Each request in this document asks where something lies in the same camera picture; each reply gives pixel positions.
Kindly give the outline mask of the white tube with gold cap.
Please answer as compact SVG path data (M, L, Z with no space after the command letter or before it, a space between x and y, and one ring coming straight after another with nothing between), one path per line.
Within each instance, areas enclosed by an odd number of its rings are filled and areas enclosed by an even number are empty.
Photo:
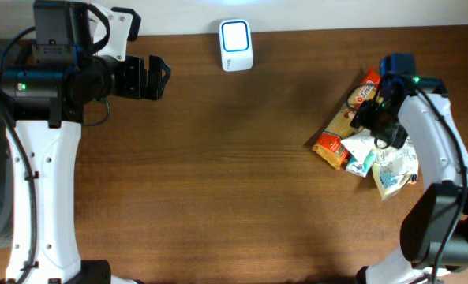
M363 163L374 149L374 137L368 129L341 140L341 145L360 163Z

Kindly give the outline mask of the cream snack bag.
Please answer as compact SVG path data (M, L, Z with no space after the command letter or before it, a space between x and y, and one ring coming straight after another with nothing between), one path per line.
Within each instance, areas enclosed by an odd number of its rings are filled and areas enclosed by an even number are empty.
M400 149L378 149L372 172L382 201L392 198L407 183L415 183L418 170L417 154L409 137Z

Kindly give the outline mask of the green tissue packet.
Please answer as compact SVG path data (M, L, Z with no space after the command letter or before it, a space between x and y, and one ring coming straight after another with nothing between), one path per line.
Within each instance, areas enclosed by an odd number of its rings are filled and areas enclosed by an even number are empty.
M346 165L346 172L365 178L375 161L375 151L368 153L363 162L359 162L353 156L351 156L349 162Z

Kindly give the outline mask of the orange spaghetti packet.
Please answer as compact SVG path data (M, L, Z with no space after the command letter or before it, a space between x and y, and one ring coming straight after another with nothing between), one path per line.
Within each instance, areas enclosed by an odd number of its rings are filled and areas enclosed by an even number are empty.
M341 140L359 132L350 126L356 110L366 100L372 99L380 83L380 74L370 68L361 83L351 88L345 102L318 136L312 151L334 169L339 170L347 162L350 153L341 145Z

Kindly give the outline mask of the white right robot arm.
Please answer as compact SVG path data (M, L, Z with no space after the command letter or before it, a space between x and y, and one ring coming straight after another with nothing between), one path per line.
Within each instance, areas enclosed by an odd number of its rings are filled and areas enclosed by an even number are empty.
M425 192L402 222L399 247L363 267L357 283L438 283L468 269L468 152L451 115L444 82L417 74L412 54L380 61L380 83L350 123L401 148L410 139Z

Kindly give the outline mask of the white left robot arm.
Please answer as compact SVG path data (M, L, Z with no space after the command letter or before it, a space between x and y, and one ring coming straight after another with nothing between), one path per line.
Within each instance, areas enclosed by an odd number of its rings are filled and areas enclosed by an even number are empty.
M33 5L34 43L0 71L13 167L13 243L6 283L118 283L106 260L83 260L74 173L84 108L111 95L158 100L171 76L157 56L129 56L133 9L75 1Z

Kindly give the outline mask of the white barcode scanner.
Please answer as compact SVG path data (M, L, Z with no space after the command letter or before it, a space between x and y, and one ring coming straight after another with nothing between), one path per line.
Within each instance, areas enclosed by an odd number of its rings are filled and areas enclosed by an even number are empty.
M222 21L219 24L219 45L225 72L245 71L253 67L253 42L248 21Z

